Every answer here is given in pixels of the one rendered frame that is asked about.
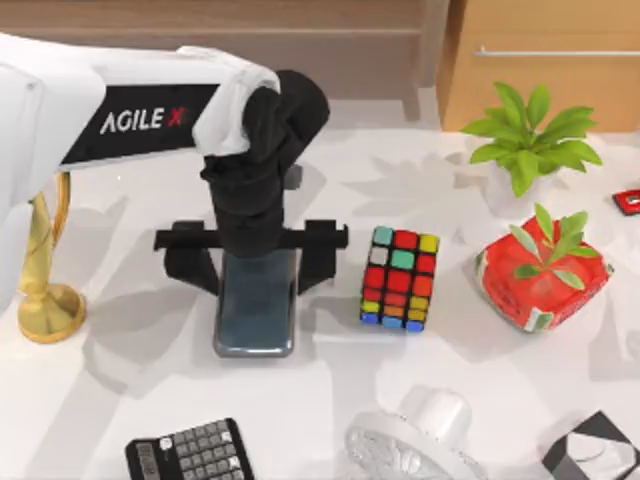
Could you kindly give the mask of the dark smartphone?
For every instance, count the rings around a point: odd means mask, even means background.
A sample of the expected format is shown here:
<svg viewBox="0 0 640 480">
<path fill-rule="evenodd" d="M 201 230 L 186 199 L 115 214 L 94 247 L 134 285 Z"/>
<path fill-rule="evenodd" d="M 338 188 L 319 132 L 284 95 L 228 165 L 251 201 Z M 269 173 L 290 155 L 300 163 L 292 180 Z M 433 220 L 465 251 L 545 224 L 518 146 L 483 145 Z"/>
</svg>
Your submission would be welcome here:
<svg viewBox="0 0 640 480">
<path fill-rule="evenodd" d="M 213 347 L 221 357 L 286 357 L 294 346 L 296 253 L 222 259 Z"/>
</svg>

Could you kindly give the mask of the multicoloured puzzle cube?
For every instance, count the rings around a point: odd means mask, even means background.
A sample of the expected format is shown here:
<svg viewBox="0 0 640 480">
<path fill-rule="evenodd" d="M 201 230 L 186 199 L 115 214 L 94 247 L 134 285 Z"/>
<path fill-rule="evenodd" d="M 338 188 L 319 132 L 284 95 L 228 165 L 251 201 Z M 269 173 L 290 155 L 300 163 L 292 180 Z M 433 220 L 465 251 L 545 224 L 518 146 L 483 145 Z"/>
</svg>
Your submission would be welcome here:
<svg viewBox="0 0 640 480">
<path fill-rule="evenodd" d="M 378 226 L 364 268 L 359 319 L 365 325 L 419 333 L 432 301 L 440 238 Z"/>
</svg>

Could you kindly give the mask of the black calculator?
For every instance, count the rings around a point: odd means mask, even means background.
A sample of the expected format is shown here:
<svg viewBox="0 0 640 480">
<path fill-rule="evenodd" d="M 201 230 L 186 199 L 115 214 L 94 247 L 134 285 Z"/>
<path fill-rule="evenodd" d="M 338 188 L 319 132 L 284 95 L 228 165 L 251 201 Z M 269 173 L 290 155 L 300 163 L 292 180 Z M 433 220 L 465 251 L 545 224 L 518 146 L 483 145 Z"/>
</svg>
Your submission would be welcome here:
<svg viewBox="0 0 640 480">
<path fill-rule="evenodd" d="M 232 418 L 134 439 L 125 456 L 131 480 L 256 480 Z"/>
</svg>

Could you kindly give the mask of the brown wooden shelf unit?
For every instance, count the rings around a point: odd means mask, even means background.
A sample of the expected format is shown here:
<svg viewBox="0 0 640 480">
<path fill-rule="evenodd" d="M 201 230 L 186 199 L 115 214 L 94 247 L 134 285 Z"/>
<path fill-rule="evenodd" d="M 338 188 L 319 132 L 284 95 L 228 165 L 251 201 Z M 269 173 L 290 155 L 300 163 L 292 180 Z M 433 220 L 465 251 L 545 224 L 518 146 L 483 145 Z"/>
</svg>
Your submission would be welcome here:
<svg viewBox="0 0 640 480">
<path fill-rule="evenodd" d="M 0 33 L 140 48 L 202 45 L 293 68 L 336 99 L 434 83 L 450 0 L 0 0 Z"/>
</svg>

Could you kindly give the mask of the white and clear desk fan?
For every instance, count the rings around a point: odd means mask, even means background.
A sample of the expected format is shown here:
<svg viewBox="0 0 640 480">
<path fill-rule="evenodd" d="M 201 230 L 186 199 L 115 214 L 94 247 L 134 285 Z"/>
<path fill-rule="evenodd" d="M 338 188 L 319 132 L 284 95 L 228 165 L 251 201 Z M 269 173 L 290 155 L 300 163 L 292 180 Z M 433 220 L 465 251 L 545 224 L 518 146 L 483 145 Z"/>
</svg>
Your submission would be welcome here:
<svg viewBox="0 0 640 480">
<path fill-rule="evenodd" d="M 365 411 L 346 429 L 347 456 L 368 480 L 490 480 L 463 451 L 472 409 L 460 393 L 424 385 L 398 411 Z"/>
</svg>

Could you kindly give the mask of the small plant in red pot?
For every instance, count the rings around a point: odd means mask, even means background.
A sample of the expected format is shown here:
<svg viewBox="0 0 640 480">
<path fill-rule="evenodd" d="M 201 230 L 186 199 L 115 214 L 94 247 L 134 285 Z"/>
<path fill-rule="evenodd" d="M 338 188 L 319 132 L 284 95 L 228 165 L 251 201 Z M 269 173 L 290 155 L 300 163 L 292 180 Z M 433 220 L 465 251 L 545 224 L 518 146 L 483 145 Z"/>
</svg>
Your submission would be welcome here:
<svg viewBox="0 0 640 480">
<path fill-rule="evenodd" d="M 614 269 L 585 241 L 589 214 L 534 215 L 484 247 L 474 258 L 474 278 L 489 305 L 513 326 L 552 330 L 584 307 Z"/>
</svg>

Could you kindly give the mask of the green plant in white pot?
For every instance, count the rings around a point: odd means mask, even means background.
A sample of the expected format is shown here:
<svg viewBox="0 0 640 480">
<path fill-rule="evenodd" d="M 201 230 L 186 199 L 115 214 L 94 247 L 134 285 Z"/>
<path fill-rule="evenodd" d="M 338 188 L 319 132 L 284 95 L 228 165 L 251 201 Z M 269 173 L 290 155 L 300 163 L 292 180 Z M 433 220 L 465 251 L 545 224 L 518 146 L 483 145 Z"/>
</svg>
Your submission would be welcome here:
<svg viewBox="0 0 640 480">
<path fill-rule="evenodd" d="M 561 170 L 584 173 L 588 164 L 602 164 L 587 143 L 588 131 L 596 126 L 592 107 L 564 108 L 547 120 L 551 94 L 546 85 L 535 86 L 527 98 L 506 82 L 496 81 L 494 88 L 500 105 L 485 108 L 481 118 L 460 129 L 485 140 L 469 162 L 490 165 L 485 198 L 492 213 L 525 215 Z"/>
</svg>

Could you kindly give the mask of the pale wooden cupboard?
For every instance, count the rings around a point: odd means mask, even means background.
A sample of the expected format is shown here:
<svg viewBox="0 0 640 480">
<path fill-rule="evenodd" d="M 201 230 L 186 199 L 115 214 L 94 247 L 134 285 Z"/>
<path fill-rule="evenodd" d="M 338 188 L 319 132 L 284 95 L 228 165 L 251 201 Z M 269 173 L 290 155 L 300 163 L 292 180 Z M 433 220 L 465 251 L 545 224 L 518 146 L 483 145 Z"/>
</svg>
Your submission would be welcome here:
<svg viewBox="0 0 640 480">
<path fill-rule="evenodd" d="M 496 81 L 523 96 L 539 84 L 550 113 L 584 105 L 600 132 L 640 128 L 640 58 L 486 58 L 490 50 L 640 50 L 640 0 L 450 0 L 436 77 L 441 126 L 498 105 Z"/>
</svg>

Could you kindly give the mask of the red and black stapler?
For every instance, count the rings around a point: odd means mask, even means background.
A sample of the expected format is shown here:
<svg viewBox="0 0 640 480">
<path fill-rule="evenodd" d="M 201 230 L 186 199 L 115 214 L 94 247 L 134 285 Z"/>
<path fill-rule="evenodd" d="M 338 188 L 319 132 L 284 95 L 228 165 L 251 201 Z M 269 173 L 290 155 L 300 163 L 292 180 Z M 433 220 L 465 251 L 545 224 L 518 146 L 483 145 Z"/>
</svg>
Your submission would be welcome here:
<svg viewBox="0 0 640 480">
<path fill-rule="evenodd" d="M 640 188 L 614 193 L 612 200 L 622 215 L 640 215 Z"/>
</svg>

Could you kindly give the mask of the black and white box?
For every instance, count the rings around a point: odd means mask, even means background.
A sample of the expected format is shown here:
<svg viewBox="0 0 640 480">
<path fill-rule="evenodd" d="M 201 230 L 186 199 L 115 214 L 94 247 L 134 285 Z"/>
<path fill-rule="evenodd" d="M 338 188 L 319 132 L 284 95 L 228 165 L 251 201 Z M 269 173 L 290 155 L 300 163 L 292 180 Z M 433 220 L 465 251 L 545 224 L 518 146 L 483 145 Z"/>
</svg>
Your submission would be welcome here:
<svg viewBox="0 0 640 480">
<path fill-rule="evenodd" d="M 542 465 L 554 480 L 633 480 L 640 449 L 600 410 L 555 440 Z"/>
</svg>

